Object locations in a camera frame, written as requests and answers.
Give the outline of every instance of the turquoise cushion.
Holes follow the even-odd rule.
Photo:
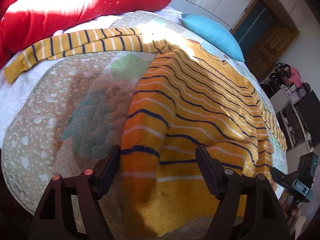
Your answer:
[[[225,27],[201,15],[182,14],[181,16],[187,29],[199,35],[232,59],[244,62],[238,42]]]

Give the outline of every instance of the white bed sheet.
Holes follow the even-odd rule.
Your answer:
[[[121,15],[100,16],[66,30],[58,30],[54,33],[54,36],[82,30],[106,29],[110,27],[110,25],[116,20],[123,18],[126,14],[127,13]],[[171,7],[166,7],[160,11],[156,11],[155,14],[181,24],[182,12],[177,11]],[[5,67],[9,66],[20,53],[21,51],[16,53],[10,59],[10,61],[8,61],[8,63],[0,70],[0,148],[2,148],[4,135],[7,129],[9,128],[13,119],[24,106],[30,93],[32,92],[33,88],[36,86],[40,78],[49,68],[62,60],[57,59],[41,62],[32,67],[30,70],[23,72],[12,85],[9,85],[4,78],[3,70]]]

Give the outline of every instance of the navy stripe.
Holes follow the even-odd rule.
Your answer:
[[[261,168],[262,166],[267,166],[267,167],[269,167],[269,168],[272,168],[272,166],[270,166],[270,165],[268,165],[268,164],[266,164],[266,163],[263,163],[263,164],[261,164],[261,165],[253,165],[253,166],[255,166],[256,168]]]
[[[84,30],[84,33],[85,33],[85,36],[87,37],[87,41],[88,41],[88,43],[89,43],[89,42],[90,42],[90,38],[89,38],[89,35],[88,35],[87,30]]]
[[[36,48],[35,46],[32,44],[32,50],[33,50],[33,56],[35,57],[36,61],[38,61],[37,55],[36,55]]]
[[[152,43],[153,43],[153,47],[158,51],[158,53],[163,54],[162,51],[156,47],[155,40],[152,40]]]
[[[179,79],[179,78],[177,77],[177,75],[175,74],[175,71],[174,71],[170,66],[168,66],[168,65],[162,65],[162,66],[166,66],[166,67],[170,68],[170,69],[174,72],[174,76],[175,76],[177,79]],[[202,105],[197,105],[197,104],[194,104],[194,103],[191,103],[191,102],[185,100],[185,99],[181,96],[181,91],[180,91],[179,88],[174,87],[170,82],[169,82],[169,85],[180,92],[180,97],[181,97],[181,99],[182,99],[183,101],[185,101],[186,103],[188,103],[188,104],[190,104],[190,105],[193,105],[193,106],[201,107],[202,109],[204,109],[205,111],[208,111],[208,112],[210,112],[210,113],[214,113],[214,112],[212,112],[212,111],[209,111],[209,110],[205,109]],[[235,110],[233,110],[233,109],[231,109],[231,108],[229,108],[229,107],[227,107],[227,106],[224,106],[224,105],[222,105],[222,104],[219,103],[219,102],[216,102],[216,101],[214,101],[214,102],[217,103],[218,105],[222,106],[222,107],[225,107],[225,108],[227,108],[227,109],[235,112],[237,115],[239,115],[239,117],[243,118],[244,121],[245,121],[248,125],[250,125],[251,127],[255,128],[255,129],[262,129],[262,130],[263,130],[263,129],[266,129],[265,127],[255,127],[255,126],[253,126],[252,124],[250,124],[250,123],[246,120],[246,118],[245,118],[244,116],[240,115],[237,111],[235,111]]]
[[[180,161],[159,161],[159,165],[169,165],[169,164],[179,164],[179,163],[196,163],[197,161],[195,159],[192,159],[192,160],[180,160]],[[230,168],[234,168],[234,169],[237,169],[237,170],[243,170],[243,167],[241,166],[237,166],[237,165],[234,165],[234,164],[230,164],[230,163],[223,163],[221,162],[221,164],[223,166],[227,166],[227,167],[230,167]]]
[[[193,160],[180,160],[180,161],[159,161],[159,165],[168,165],[168,164],[179,164],[179,163],[196,163],[195,159]]]
[[[174,50],[173,50],[172,52],[176,53],[176,54],[180,57],[180,59],[182,60],[182,62],[183,62],[184,64],[186,64],[186,65],[187,65],[190,69],[192,69],[194,72],[196,72],[196,73],[204,76],[204,77],[207,78],[209,81],[214,82],[214,83],[216,83],[217,85],[221,86],[226,92],[228,92],[229,94],[231,94],[231,95],[235,96],[236,98],[238,98],[238,99],[239,99],[242,103],[244,103],[246,106],[249,106],[249,107],[257,107],[256,105],[248,105],[248,104],[246,104],[244,101],[242,101],[241,98],[239,98],[239,97],[236,96],[235,94],[231,93],[229,90],[225,89],[222,85],[218,84],[218,83],[215,82],[214,80],[211,80],[208,76],[206,76],[206,75],[204,75],[204,74],[196,71],[196,70],[193,69],[189,64],[185,63],[184,60],[181,58],[181,56],[180,56],[180,54],[179,54],[178,52],[176,52],[176,51],[174,51]],[[182,50],[182,52],[183,52],[183,55],[185,56],[185,58],[186,58],[187,60],[189,60],[189,59],[187,58],[185,52],[184,52],[183,50]],[[204,69],[205,71],[209,72],[209,71],[206,70],[205,68],[201,67],[201,65],[199,65],[198,63],[196,63],[196,64],[197,64],[200,68],[202,68],[202,69]]]
[[[68,39],[69,39],[69,47],[72,49],[72,41],[71,41],[71,35],[68,33]]]
[[[212,113],[212,114],[222,114],[223,116],[229,118],[232,122],[234,122],[234,124],[239,127],[239,129],[242,131],[243,134],[245,134],[246,136],[248,136],[248,137],[250,137],[250,138],[257,138],[257,137],[255,137],[255,136],[249,135],[249,134],[247,134],[245,131],[243,131],[243,130],[241,129],[241,127],[235,122],[235,120],[233,120],[233,118],[232,118],[231,116],[229,116],[229,115],[227,115],[227,114],[224,114],[224,113],[219,113],[219,112],[210,111],[210,110],[204,108],[204,107],[201,106],[201,105],[193,104],[193,103],[189,102],[188,100],[184,99],[184,98],[182,97],[182,95],[181,95],[180,89],[178,89],[177,87],[175,87],[174,85],[172,85],[172,84],[170,83],[168,77],[163,76],[163,75],[155,75],[155,76],[151,76],[151,77],[143,77],[143,78],[141,78],[141,79],[150,79],[150,78],[154,78],[154,77],[156,77],[156,78],[159,78],[159,77],[165,78],[165,79],[168,81],[168,83],[169,83],[169,85],[170,85],[171,87],[173,87],[174,89],[176,89],[176,90],[179,91],[180,98],[181,98],[183,101],[185,101],[187,104],[190,104],[190,105],[192,105],[192,106],[201,107],[203,110],[205,110],[205,111],[207,111],[207,112],[209,112],[209,113]]]
[[[171,68],[170,66],[168,66],[168,65],[162,65],[162,66],[166,66],[166,67],[170,68],[170,69],[174,72],[174,76],[175,76],[178,80],[180,80],[180,81],[184,82],[184,83],[185,83],[185,85],[186,85],[190,90],[192,90],[193,92],[195,92],[195,93],[197,93],[197,94],[202,94],[202,95],[204,95],[206,98],[210,99],[212,102],[214,102],[214,103],[216,103],[216,104],[219,104],[219,105],[221,105],[221,106],[223,106],[223,107],[228,108],[227,106],[224,106],[224,105],[222,105],[221,103],[219,103],[219,102],[217,102],[217,101],[213,100],[211,97],[207,96],[207,94],[206,94],[206,93],[196,91],[196,90],[192,89],[191,87],[189,87],[189,86],[188,86],[188,84],[187,84],[183,79],[181,79],[181,78],[178,78],[178,77],[177,77],[176,72],[175,72],[175,71],[174,71],[174,69],[173,69],[173,68]],[[182,71],[185,75],[187,75],[187,76],[189,76],[190,78],[194,79],[196,82],[199,82],[200,84],[203,84],[203,85],[207,86],[207,87],[208,87],[209,89],[211,89],[213,92],[216,92],[217,94],[219,94],[219,95],[223,96],[223,97],[225,98],[225,100],[229,101],[230,103],[233,103],[234,105],[239,106],[239,107],[241,107],[241,108],[242,108],[242,106],[241,106],[241,105],[239,105],[239,104],[237,104],[237,103],[235,103],[235,102],[233,102],[233,101],[231,101],[231,100],[227,99],[227,98],[225,97],[225,95],[224,95],[224,94],[222,94],[222,93],[220,93],[220,92],[217,92],[216,90],[214,90],[212,87],[208,86],[207,84],[202,83],[202,82],[200,82],[200,81],[196,80],[195,78],[193,78],[192,76],[188,75],[187,73],[185,73],[185,72],[183,71],[183,69],[182,69],[182,67],[181,67],[181,65],[180,65],[180,64],[179,64],[179,67],[180,67],[181,71]]]
[[[181,71],[182,71],[185,75],[187,75],[187,76],[190,77],[191,79],[195,80],[196,82],[205,85],[205,86],[208,87],[210,90],[212,90],[212,91],[214,91],[214,92],[222,95],[226,100],[228,100],[223,94],[215,91],[213,88],[211,88],[211,87],[208,86],[207,84],[202,83],[202,82],[196,80],[194,77],[192,77],[192,76],[188,75],[187,73],[185,73],[185,72],[183,71],[180,63],[179,63],[175,58],[172,58],[172,57],[159,57],[159,58],[174,59],[174,60],[178,63],[178,66],[180,67]],[[168,65],[163,65],[163,66],[166,66],[166,67],[170,68],[170,69],[174,72],[175,77],[176,77],[177,79],[179,79],[179,78],[177,77],[177,75],[175,74],[175,71],[174,71],[170,66],[168,66]],[[217,103],[218,105],[220,105],[220,106],[222,106],[222,107],[224,107],[224,108],[227,108],[227,109],[229,109],[229,110],[237,113],[237,114],[239,115],[239,117],[243,118],[243,119],[245,120],[245,122],[247,122],[247,120],[245,119],[245,117],[242,116],[242,115],[240,115],[240,114],[238,113],[238,111],[235,111],[235,110],[233,110],[233,109],[231,109],[231,108],[229,108],[229,107],[227,107],[227,106],[224,106],[223,104],[221,104],[221,103],[219,103],[219,102],[217,102],[217,101],[214,101],[213,99],[211,99],[211,100],[212,100],[214,103]],[[252,114],[250,114],[250,113],[248,113],[248,114],[251,115],[252,117],[261,117],[260,115],[252,115]]]
[[[208,53],[205,49],[201,48],[202,51],[204,51],[209,57],[212,56],[210,53]],[[246,88],[248,89],[247,87],[240,87],[238,86],[237,84],[235,84],[231,79],[228,79],[224,74],[222,74],[219,70],[217,70],[216,68],[212,67],[215,71],[217,71],[219,74],[221,74],[222,76],[224,76],[227,80],[229,80],[231,83],[233,83],[235,86],[239,87],[239,88]]]
[[[102,49],[103,49],[103,51],[106,51],[106,45],[104,44],[104,40],[101,40],[101,43],[102,43]]]
[[[204,122],[204,123],[212,124],[212,125],[217,129],[217,131],[218,131],[223,137],[225,137],[225,138],[227,138],[227,139],[229,139],[229,140],[231,140],[231,141],[235,141],[235,142],[236,142],[236,140],[234,140],[234,139],[226,136],[226,135],[220,130],[220,128],[219,128],[215,123],[213,123],[213,122],[210,122],[210,121],[201,121],[201,120],[192,120],[192,119],[188,119],[188,118],[182,117],[182,116],[179,115],[179,114],[176,114],[176,117],[178,117],[178,118],[180,118],[180,119],[182,119],[182,120],[185,120],[185,121],[189,121],[189,122]],[[251,151],[250,151],[249,149],[247,149],[246,147],[244,147],[244,146],[242,146],[242,145],[239,145],[239,144],[237,144],[237,143],[234,143],[234,142],[226,142],[226,143],[230,143],[230,144],[232,144],[232,145],[238,146],[238,147],[246,150],[246,151],[249,153],[249,155],[250,155],[251,161],[254,163],[254,160],[253,160],[253,157],[252,157],[252,153],[251,153]]]
[[[234,145],[234,146],[238,146],[238,147],[246,150],[246,151],[249,153],[249,155],[250,155],[251,161],[254,163],[252,153],[251,153],[251,151],[250,151],[249,149],[247,149],[246,147],[244,147],[244,146],[242,146],[242,145],[239,145],[239,144],[237,144],[237,143],[234,143],[234,142],[227,142],[227,143],[230,143],[230,144],[232,144],[232,145]]]
[[[104,33],[103,29],[100,29],[102,34],[104,35],[104,38],[106,39],[107,38],[107,35]]]
[[[119,30],[118,30],[118,28],[115,28],[115,30],[116,30],[117,32],[120,32],[120,35],[122,35],[122,32],[121,32],[121,31],[119,31]]]
[[[129,149],[124,149],[124,150],[122,149],[121,150],[122,155],[131,154],[133,152],[145,152],[145,153],[153,154],[153,155],[157,156],[158,158],[160,157],[159,153],[156,150],[154,150],[148,146],[143,146],[143,145],[134,145]]]
[[[123,38],[120,36],[119,37],[120,38],[120,40],[121,40],[121,43],[122,43],[122,47],[123,47],[123,49],[122,50],[125,50],[125,44],[124,44],[124,40],[123,40]]]
[[[272,155],[272,153],[270,153],[270,152],[268,152],[268,151],[266,151],[266,150],[263,150],[263,151],[261,151],[261,152],[258,152],[258,154],[261,154],[261,153],[267,153],[267,154],[270,154],[270,155]]]
[[[134,117],[135,115],[137,115],[139,113],[144,113],[144,114],[150,115],[150,116],[152,116],[152,117],[154,117],[156,119],[159,119],[160,121],[164,122],[164,124],[167,126],[167,128],[169,128],[168,122],[161,115],[153,113],[153,112],[150,112],[147,109],[139,109],[138,111],[135,111],[134,113],[132,113],[132,114],[130,114],[128,116],[128,119]]]
[[[54,52],[53,52],[53,40],[52,40],[52,37],[50,37],[50,46],[51,46],[51,56],[54,56]]]
[[[166,98],[168,98],[169,100],[171,100],[172,103],[174,104],[174,107],[176,108],[176,102],[171,97],[169,97],[167,94],[165,94],[164,92],[162,92],[160,90],[138,90],[134,93],[134,95],[138,94],[138,93],[158,93],[158,94],[161,94],[161,95],[165,96]]]
[[[140,37],[138,35],[135,35],[138,38],[139,44],[140,44],[140,52],[142,52],[142,43],[140,40]]]
[[[176,137],[183,137],[188,139],[189,141],[193,142],[196,145],[204,145],[204,146],[208,146],[205,144],[200,143],[198,140],[194,139],[193,137],[186,135],[186,134],[166,134],[165,136],[169,137],[169,138],[176,138]]]
[[[264,142],[264,141],[268,141],[269,142],[269,139],[258,140],[258,142]]]
[[[213,66],[209,65],[204,59],[202,58],[198,58],[195,57],[197,59],[200,59],[202,61],[204,61],[209,67],[213,68],[214,70],[216,70],[218,73],[220,73],[220,75],[224,76],[227,80],[229,80],[230,82],[232,82],[234,85],[236,85],[233,81],[231,81],[230,79],[228,79],[224,74],[222,74],[221,72],[219,72],[217,69],[215,69]],[[197,64],[199,67],[201,67],[202,69],[204,69],[205,71],[209,72],[210,74],[214,75],[216,78],[220,79],[221,81],[223,81],[226,85],[228,85],[229,87],[231,87],[232,89],[234,89],[236,92],[238,92],[240,95],[242,95],[243,97],[247,97],[247,98],[253,98],[252,96],[245,96],[242,93],[240,93],[240,91],[236,90],[236,88],[230,86],[230,84],[228,84],[227,82],[225,82],[221,77],[218,77],[216,74],[210,72],[209,70],[203,68],[201,65]]]

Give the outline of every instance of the clothes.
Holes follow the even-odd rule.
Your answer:
[[[127,238],[162,235],[214,215],[218,201],[196,164],[198,145],[238,174],[271,179],[265,125],[286,150],[275,117],[246,78],[181,36],[178,46],[132,28],[64,34],[27,48],[5,76],[12,83],[42,59],[107,50],[157,53],[137,85],[122,138]],[[244,205],[242,197],[239,216]]]
[[[292,76],[290,78],[288,78],[288,81],[290,83],[295,84],[297,88],[301,87],[302,86],[302,82],[300,80],[301,77],[300,77],[299,71],[294,67],[291,67],[290,71],[291,71],[291,75]]]

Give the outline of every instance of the black clamp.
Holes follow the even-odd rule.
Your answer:
[[[49,182],[34,215],[28,240],[114,240],[98,200],[107,194],[119,167],[120,148],[113,146],[93,169]],[[204,146],[196,162],[209,192],[220,200],[203,240],[289,240],[289,230],[275,193],[262,174],[240,176],[211,158]],[[79,233],[71,195],[77,195],[86,234]],[[234,227],[240,195],[247,195],[243,222]]]
[[[28,240],[114,240],[98,200],[107,194],[119,168],[120,147],[113,146],[93,169],[50,180],[36,209]],[[71,195],[77,195],[86,234],[76,228]]]
[[[263,174],[240,176],[211,158],[204,146],[196,149],[196,161],[209,192],[220,200],[203,240],[290,240],[283,211]],[[240,195],[247,195],[243,222],[234,227]]]

